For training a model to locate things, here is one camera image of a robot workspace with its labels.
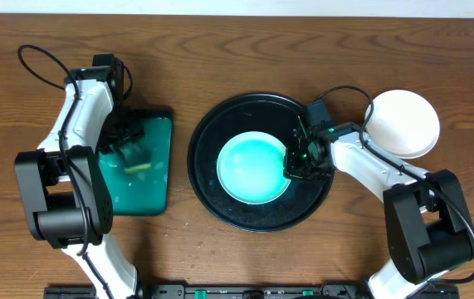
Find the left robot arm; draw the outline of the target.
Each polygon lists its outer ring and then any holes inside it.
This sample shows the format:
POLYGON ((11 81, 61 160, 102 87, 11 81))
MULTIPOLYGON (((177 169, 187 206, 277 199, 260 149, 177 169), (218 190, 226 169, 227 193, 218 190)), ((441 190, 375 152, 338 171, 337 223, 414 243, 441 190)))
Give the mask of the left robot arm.
POLYGON ((97 54, 90 67, 66 71, 64 104, 49 135, 35 150, 20 152, 14 169, 30 234, 75 260, 96 298, 141 298, 136 267, 111 233, 113 206, 98 149, 105 122, 125 99, 125 66, 97 54))

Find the white plate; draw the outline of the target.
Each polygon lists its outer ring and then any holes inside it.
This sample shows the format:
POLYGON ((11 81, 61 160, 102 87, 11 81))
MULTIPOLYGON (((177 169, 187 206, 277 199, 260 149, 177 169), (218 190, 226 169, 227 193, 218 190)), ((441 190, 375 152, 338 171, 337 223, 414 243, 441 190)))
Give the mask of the white plate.
POLYGON ((366 131, 380 148, 401 159, 416 159, 436 145, 440 121, 421 95, 391 90, 376 96, 365 112, 366 131))

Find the mint plate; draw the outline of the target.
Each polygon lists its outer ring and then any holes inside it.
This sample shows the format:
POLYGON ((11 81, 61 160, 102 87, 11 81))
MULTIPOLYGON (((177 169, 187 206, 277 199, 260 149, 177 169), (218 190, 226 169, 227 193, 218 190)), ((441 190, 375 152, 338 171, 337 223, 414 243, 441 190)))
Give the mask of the mint plate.
POLYGON ((237 201, 270 203, 285 193, 291 181, 284 176, 286 146, 273 135, 248 131, 232 137, 217 157, 217 178, 237 201))

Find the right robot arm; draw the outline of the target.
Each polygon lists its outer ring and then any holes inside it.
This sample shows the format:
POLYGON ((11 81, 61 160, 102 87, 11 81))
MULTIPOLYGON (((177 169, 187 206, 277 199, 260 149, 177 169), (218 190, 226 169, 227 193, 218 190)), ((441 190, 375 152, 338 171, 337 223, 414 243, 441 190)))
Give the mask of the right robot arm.
POLYGON ((347 173, 384 205, 389 261, 366 282, 372 298, 415 297, 443 274, 474 260, 474 227, 457 176, 430 173, 378 147, 347 123, 301 126, 286 150, 284 175, 330 181, 347 173))

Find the yellow green sponge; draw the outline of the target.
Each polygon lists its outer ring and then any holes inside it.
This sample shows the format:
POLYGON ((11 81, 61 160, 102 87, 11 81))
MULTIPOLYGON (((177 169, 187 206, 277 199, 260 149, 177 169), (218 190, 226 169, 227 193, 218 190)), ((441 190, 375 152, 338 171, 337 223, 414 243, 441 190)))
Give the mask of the yellow green sponge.
POLYGON ((119 147, 120 157, 123 160, 124 171, 133 174, 151 167, 148 150, 137 144, 127 144, 119 147))

